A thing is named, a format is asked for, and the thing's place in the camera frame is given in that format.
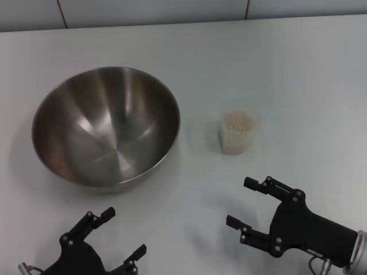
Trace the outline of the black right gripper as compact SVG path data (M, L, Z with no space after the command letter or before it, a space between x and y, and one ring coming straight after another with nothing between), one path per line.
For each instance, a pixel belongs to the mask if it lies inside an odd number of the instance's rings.
M226 225L240 230L240 243L279 258L288 249L300 249L319 258L328 258L343 268L351 259L357 232L312 213L305 193L267 176L263 182L250 177L244 187L279 201L270 224L270 234L261 233L241 220L227 215Z

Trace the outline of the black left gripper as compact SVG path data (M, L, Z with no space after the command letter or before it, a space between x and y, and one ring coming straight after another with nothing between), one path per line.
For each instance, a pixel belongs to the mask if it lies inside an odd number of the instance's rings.
M84 241L93 230L107 223L114 216L115 209L113 207L109 207L100 216L88 211L69 232L60 237L61 254L55 263L43 271L43 274L138 274L135 263L146 254L145 244L126 258L122 265L107 272L97 252Z

